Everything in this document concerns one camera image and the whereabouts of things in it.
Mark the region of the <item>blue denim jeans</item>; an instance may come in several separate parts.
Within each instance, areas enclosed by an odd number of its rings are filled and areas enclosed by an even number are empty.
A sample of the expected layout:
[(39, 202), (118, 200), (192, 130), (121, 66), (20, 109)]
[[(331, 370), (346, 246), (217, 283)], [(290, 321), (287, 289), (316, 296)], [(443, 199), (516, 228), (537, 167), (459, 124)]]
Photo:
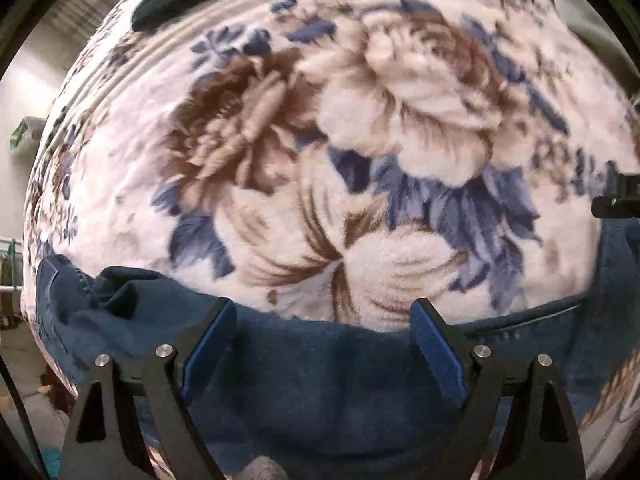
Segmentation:
[[(74, 384), (99, 354), (143, 356), (213, 304), (160, 274), (111, 268), (92, 278), (60, 255), (40, 263), (35, 283), (39, 338)], [(464, 332), (504, 356), (555, 360), (582, 426), (588, 477), (601, 477), (639, 423), (638, 222), (603, 222), (588, 294)], [(416, 478), (454, 420), (407, 332), (244, 307), (191, 414), (227, 474), (265, 455), (293, 479)]]

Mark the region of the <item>floral fleece blanket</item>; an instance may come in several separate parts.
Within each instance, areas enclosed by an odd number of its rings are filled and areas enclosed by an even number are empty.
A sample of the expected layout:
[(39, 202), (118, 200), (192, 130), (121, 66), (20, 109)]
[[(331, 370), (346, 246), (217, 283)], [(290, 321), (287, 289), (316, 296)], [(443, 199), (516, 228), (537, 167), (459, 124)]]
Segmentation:
[(25, 204), (40, 263), (163, 275), (284, 320), (408, 333), (590, 292), (639, 110), (553, 0), (207, 0), (67, 73)]

